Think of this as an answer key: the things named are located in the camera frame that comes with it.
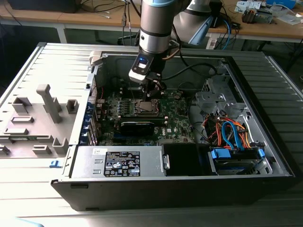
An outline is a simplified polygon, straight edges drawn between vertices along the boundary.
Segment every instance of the table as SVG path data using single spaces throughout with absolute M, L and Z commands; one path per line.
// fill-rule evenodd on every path
M 100 2 L 111 2 L 109 0 L 94 0 L 94 5 Z M 291 26 L 278 19 L 273 20 L 273 24 L 244 24 L 241 21 L 241 14 L 234 13 L 234 8 L 237 0 L 223 0 L 227 14 L 234 22 L 241 23 L 241 30 L 237 35 L 237 39 L 251 39 L 264 41 L 278 41 L 278 42 L 293 42 L 298 43 L 303 37 L 303 25 L 297 24 Z M 3 24 L 19 25 L 18 22 L 9 14 L 4 7 L 6 4 L 10 13 L 23 26 L 41 26 L 53 27 L 57 29 L 60 42 L 67 43 L 65 29 L 87 29 L 87 30 L 107 30 L 107 31 L 121 31 L 121 19 L 124 8 L 120 7 L 110 11 L 110 19 L 102 17 L 96 13 L 90 13 L 79 10 L 75 14 L 61 13 L 61 12 L 44 12 L 32 10 L 13 10 L 10 5 L 4 1 L 0 1 L 0 20 Z M 114 2 L 110 5 L 120 5 L 120 2 Z M 295 10 L 300 10 L 303 7 L 296 6 Z M 130 7 L 132 31 L 137 32 L 140 28 L 140 18 L 136 14 L 133 7 Z M 210 37 L 207 49 L 213 49 L 218 38 L 223 37 L 226 33 L 226 28 L 221 25 L 218 28 L 211 28 L 207 36 Z

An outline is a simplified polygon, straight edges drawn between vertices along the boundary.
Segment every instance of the electronic equipment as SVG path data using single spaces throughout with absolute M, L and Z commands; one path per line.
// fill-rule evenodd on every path
M 81 0 L 8 0 L 12 9 L 75 13 Z
M 134 59 L 130 49 L 107 51 L 87 82 L 96 101 L 82 108 L 93 116 L 89 132 L 78 133 L 87 125 L 84 115 L 83 125 L 73 127 L 63 175 L 51 182 L 74 209 L 250 204 L 300 181 L 302 173 L 250 88 L 250 77 L 228 53 L 205 58 L 189 50 L 187 58 L 184 52 L 185 59 L 213 64 L 220 74 L 204 66 L 202 73 L 211 74 L 204 81 L 188 71 L 144 101 L 142 87 L 125 74 Z M 113 70 L 116 62 L 121 70 Z M 167 62 L 164 74 L 176 67 L 183 67 L 177 58 Z M 184 78 L 200 89 L 183 84 Z

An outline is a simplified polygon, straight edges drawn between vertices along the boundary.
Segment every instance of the side panel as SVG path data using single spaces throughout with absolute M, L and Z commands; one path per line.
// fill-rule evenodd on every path
M 285 177 L 51 183 L 78 211 L 248 205 L 269 192 L 283 191 L 294 184 L 293 179 Z

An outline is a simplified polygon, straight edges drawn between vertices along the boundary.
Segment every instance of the open computer chassis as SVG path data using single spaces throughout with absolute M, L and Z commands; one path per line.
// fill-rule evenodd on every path
M 261 138 L 243 141 L 249 157 L 238 157 L 243 154 L 239 147 L 217 147 L 218 141 L 211 140 L 216 131 L 207 131 L 207 121 L 239 122 L 240 113 L 233 116 L 234 112 L 217 108 L 222 97 L 205 97 L 215 78 L 195 94 L 192 110 L 178 89 L 168 89 L 164 99 L 145 102 L 131 88 L 107 94 L 106 87 L 95 89 L 102 87 L 95 76 L 98 79 L 105 67 L 104 58 L 92 68 L 88 104 L 78 110 L 76 121 L 80 119 L 81 126 L 74 126 L 72 135 L 76 133 L 79 140 L 69 148 L 63 175 L 52 180 L 52 187 L 75 210 L 112 210 L 251 204 L 298 183 L 301 170 L 234 59 L 212 58 L 221 61 L 237 88 L 244 104 L 236 109 L 241 109 L 242 118 L 253 120 L 252 137 Z M 208 99 L 217 103 L 215 108 Z M 239 124 L 245 140 L 249 129 L 245 120 Z

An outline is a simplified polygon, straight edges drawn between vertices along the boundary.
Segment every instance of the power supply label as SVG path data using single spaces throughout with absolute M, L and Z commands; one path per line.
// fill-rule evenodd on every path
M 106 152 L 104 176 L 140 176 L 140 152 Z

